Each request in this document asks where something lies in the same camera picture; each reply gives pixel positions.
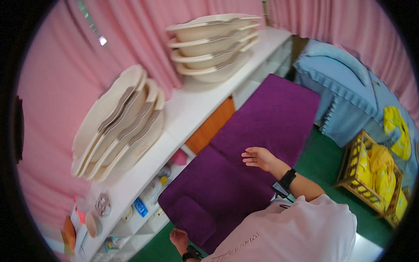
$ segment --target smartwatch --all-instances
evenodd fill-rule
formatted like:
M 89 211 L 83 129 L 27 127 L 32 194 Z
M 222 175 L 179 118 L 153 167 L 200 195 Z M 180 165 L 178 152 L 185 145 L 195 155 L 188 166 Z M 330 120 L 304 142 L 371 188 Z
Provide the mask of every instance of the smartwatch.
M 188 245 L 186 248 L 187 253 L 183 254 L 182 261 L 186 262 L 190 258 L 200 259 L 202 258 L 202 254 L 196 250 L 192 245 Z
M 294 169 L 288 170 L 281 180 L 276 181 L 272 185 L 272 188 L 274 189 L 275 193 L 277 193 L 282 198 L 288 197 L 291 194 L 290 185 L 291 185 L 291 182 L 294 180 L 294 178 L 295 178 L 295 170 Z

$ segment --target stack of bowls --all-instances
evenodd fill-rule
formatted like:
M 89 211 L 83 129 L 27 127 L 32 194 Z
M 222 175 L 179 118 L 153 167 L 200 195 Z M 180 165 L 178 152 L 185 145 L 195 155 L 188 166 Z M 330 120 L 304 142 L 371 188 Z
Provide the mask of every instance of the stack of bowls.
M 131 169 L 162 133 L 164 103 L 163 91 L 141 65 L 124 70 L 80 125 L 71 174 L 102 182 Z
M 225 81 L 240 69 L 259 41 L 258 16 L 221 14 L 203 16 L 166 28 L 175 38 L 168 42 L 171 59 L 182 75 L 201 82 Z

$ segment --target purple mat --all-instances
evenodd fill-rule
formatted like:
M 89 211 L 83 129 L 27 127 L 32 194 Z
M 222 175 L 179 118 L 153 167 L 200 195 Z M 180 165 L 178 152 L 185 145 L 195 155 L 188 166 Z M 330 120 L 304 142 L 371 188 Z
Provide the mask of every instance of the purple mat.
M 247 147 L 269 149 L 294 166 L 320 102 L 315 92 L 269 75 L 159 197 L 192 242 L 211 254 L 249 214 L 269 205 L 275 179 L 242 162 Z

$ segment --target blue blanket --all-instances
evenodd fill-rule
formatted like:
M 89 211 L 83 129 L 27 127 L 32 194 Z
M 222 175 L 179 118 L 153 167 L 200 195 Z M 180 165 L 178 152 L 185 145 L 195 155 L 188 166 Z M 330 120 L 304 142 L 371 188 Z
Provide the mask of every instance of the blue blanket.
M 344 147 L 364 129 L 374 141 L 391 147 L 400 133 L 385 135 L 383 110 L 386 106 L 399 108 L 409 127 L 412 155 L 408 161 L 395 154 L 393 158 L 403 171 L 402 186 L 409 186 L 412 190 L 418 172 L 414 142 L 419 141 L 419 134 L 408 112 L 387 86 L 370 71 L 367 71 L 370 81 L 365 85 L 363 65 L 357 65 L 357 60 L 348 59 L 350 54 L 339 51 L 330 55 L 331 51 L 313 51 L 318 46 L 319 41 L 311 39 L 295 61 L 294 67 L 297 70 L 295 82 L 321 96 L 315 121 L 322 134 L 331 138 L 339 147 Z

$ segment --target cable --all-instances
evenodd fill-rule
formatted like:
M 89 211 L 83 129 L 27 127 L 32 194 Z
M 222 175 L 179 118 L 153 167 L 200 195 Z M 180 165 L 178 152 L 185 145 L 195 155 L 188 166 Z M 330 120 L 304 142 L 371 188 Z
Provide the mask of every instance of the cable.
M 288 197 L 285 197 L 286 199 L 288 199 L 291 203 L 294 203 L 294 201 L 292 201 L 291 199 L 289 199 Z
M 286 197 L 286 199 L 288 199 L 289 201 L 291 201 L 291 203 L 294 203 L 294 201 L 292 201 L 291 199 L 289 199 L 288 197 Z

